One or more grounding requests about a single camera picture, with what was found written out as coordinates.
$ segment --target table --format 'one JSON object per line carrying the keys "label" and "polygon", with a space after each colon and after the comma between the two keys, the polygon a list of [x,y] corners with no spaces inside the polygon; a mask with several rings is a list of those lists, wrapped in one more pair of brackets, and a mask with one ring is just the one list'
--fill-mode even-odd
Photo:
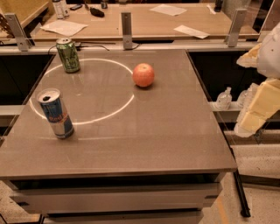
{"label": "table", "polygon": [[[66,21],[86,24],[88,27],[79,31],[71,38],[77,41],[89,39],[120,40],[123,38],[122,32],[122,12],[131,12],[132,16],[132,36],[133,39],[141,40],[174,40],[174,39],[195,39],[174,29],[180,25],[209,34],[210,38],[224,39],[230,30],[232,21],[223,13],[215,15],[209,12],[207,3],[170,3],[186,9],[186,12],[173,17],[163,13],[152,11],[151,9],[159,4],[110,4],[106,10],[102,10],[100,5],[91,5],[105,13],[105,17],[94,17],[85,7],[71,11],[70,17]],[[56,15],[47,20],[47,24],[56,21]],[[252,38],[258,35],[251,27],[244,25],[241,28],[241,38]],[[39,31],[33,36],[36,41],[56,40],[63,36],[49,31]]]}
{"label": "table", "polygon": [[[237,167],[186,51],[79,57],[73,74],[54,58],[3,141],[0,179],[12,198],[44,223],[198,223]],[[145,89],[131,79],[140,62],[156,73]],[[75,128],[65,140],[36,102],[45,88],[63,94]]]}

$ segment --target floor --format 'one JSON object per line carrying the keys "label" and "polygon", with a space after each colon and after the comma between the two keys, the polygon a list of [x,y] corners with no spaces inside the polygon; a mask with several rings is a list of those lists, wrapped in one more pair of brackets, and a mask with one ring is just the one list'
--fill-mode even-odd
{"label": "floor", "polygon": [[[262,143],[233,139],[234,154],[240,174],[259,175],[280,179],[280,137],[266,133]],[[241,204],[232,173],[222,180],[223,191],[209,208],[204,208],[204,218],[199,224],[274,224],[280,219],[280,188],[259,185],[243,185],[251,217],[241,216]],[[35,221],[37,215],[29,215],[10,198],[12,191],[0,182],[0,214],[8,223]]]}

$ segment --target can lid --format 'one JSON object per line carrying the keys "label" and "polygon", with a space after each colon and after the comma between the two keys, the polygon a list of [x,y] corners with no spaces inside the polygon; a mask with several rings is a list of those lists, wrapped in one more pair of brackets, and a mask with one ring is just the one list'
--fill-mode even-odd
{"label": "can lid", "polygon": [[71,43],[71,41],[72,40],[70,38],[59,38],[56,40],[56,43],[59,45],[65,45]]}
{"label": "can lid", "polygon": [[60,91],[57,88],[46,88],[39,92],[37,101],[42,103],[53,102],[60,97]]}

